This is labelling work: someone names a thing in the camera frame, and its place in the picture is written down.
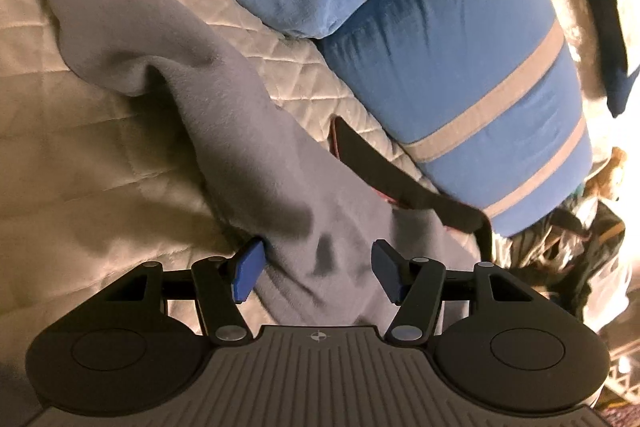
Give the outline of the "grey-blue fleece garment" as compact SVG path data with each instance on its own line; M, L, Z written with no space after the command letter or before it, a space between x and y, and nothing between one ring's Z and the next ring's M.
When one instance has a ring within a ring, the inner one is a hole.
M262 236L256 291L285 325L390 325L371 270L385 239L407 258L471 270L432 210L391 206L271 101L253 65L177 0L49 0L58 47L82 80L128 96L166 87L217 208Z

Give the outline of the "black belt with red edge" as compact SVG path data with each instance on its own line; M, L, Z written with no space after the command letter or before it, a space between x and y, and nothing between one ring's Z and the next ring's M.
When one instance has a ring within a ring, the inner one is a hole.
M402 209L433 209L446 227L473 234L480 260L491 260L492 228L483 211L424 187L385 159L340 116L331 121L329 139L331 153L387 202Z

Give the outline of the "grey quilted bedspread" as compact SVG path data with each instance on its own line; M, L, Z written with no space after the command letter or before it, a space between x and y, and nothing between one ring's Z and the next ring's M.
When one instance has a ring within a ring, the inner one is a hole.
M257 69L314 139L333 116L410 176L419 170L308 40L286 38L234 0L178 0ZM47 0L1 0L1 421L40 410L29 343L145 260L171 270L233 251L210 211L169 95L126 98L77 78L58 53Z

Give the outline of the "pile of dark clutter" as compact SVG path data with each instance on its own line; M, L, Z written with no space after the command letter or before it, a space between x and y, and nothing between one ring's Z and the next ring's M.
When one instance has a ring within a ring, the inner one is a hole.
M494 235L492 262L597 332L623 313L631 267L626 225L594 195L572 195L511 237Z

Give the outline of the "brown teddy bear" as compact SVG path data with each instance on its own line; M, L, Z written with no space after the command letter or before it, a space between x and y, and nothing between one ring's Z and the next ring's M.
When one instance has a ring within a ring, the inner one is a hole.
M614 146L608 162L586 182L585 194L600 199L619 200L623 193L627 160L627 153Z

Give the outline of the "metal drying rack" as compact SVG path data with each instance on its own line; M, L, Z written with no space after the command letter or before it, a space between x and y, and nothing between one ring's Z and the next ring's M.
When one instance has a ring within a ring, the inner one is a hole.
M639 404L639 325L612 322L600 332L611 364L605 388L626 402Z

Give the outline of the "blue striped pillow right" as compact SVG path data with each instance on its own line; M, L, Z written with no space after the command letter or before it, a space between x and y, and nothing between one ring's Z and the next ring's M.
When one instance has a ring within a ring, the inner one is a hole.
M579 80L551 0L369 0L319 49L439 191L503 236L587 176Z

